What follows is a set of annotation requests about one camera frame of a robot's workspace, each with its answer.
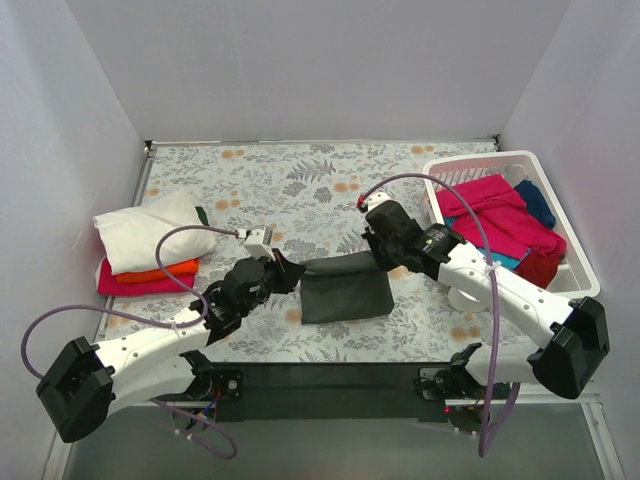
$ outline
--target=black base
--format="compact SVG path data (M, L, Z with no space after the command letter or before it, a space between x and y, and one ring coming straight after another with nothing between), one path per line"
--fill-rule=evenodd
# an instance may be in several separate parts
M443 399L425 400L420 370L447 363L225 363L242 372L237 397L221 398L218 421L415 418L447 422ZM166 401L188 401L167 395Z

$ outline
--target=magenta cloth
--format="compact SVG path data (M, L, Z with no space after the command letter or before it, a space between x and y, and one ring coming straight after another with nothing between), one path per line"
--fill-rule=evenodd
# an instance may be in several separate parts
M527 212L527 204L502 175L490 175L455 186L487 232L491 250L522 260L529 251L560 257L567 242ZM436 195L442 215L456 217L451 228L476 247L484 247L480 232L451 192Z
M193 288L196 274L177 275L176 278ZM117 295L119 297L136 297L139 295L154 295L158 293L182 293L184 289L169 278L145 283L118 283L111 273L111 265L105 257L100 266L98 277L98 293L100 295Z

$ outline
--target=red cloth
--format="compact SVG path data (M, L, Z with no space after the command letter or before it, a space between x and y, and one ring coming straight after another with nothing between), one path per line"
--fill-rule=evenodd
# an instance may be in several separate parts
M536 287L547 288L558 273L558 257L546 257L539 253L531 252L520 262L514 270L525 280L529 280Z
M172 275L180 276L188 273L198 273L199 268L200 262L197 258L194 258L193 260L187 260L186 262L169 265L167 270ZM147 283L154 280L161 280L163 278L168 278L167 274L159 268L155 270L148 270L146 272L128 272L116 275L118 283Z
M493 252L522 260L529 250L555 258L566 251L567 242L527 213L527 204L502 175L472 180L455 190L478 216ZM471 215L458 199L446 190L438 192L437 199L443 216L456 217L451 228L484 248Z
M177 275L181 282L193 287L195 273ZM169 278L154 280L146 283L119 283L111 273L111 265L105 257L100 266L98 278L98 293L101 295L117 295L120 297L135 297L138 295L153 295L157 293L182 293L184 289Z

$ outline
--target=blue cloth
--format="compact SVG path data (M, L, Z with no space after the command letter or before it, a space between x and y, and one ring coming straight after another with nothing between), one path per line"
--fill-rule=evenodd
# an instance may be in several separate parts
M455 221L456 221L455 217L445 217L444 224L447 227L451 228L451 226L454 224ZM478 248L478 251L483 255L487 254L487 251L484 248ZM493 252L491 253L491 258L493 259L494 262L500 262L500 264L507 270L515 270L516 267L520 265L520 262L527 257L525 256L522 260L518 260L517 258L507 257L506 255L502 255L501 253Z
M529 180L523 180L514 187L514 190L520 194L527 204L529 215L550 230L556 226L556 217L551 213L551 209L538 187Z

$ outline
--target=plastic basket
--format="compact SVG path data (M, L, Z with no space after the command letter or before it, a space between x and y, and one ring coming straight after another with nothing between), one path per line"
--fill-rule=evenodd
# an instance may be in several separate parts
M432 175L449 185L468 182L487 175L500 173L515 186L527 179L536 185L556 217L554 231L567 241L565 258L558 266L558 273L547 290L568 298L596 296L600 283L587 260L567 216L544 174L536 156L527 151L494 152L475 155L459 155L434 160L424 166L424 173ZM444 223L436 200L436 192L442 187L425 181L424 207L432 222Z

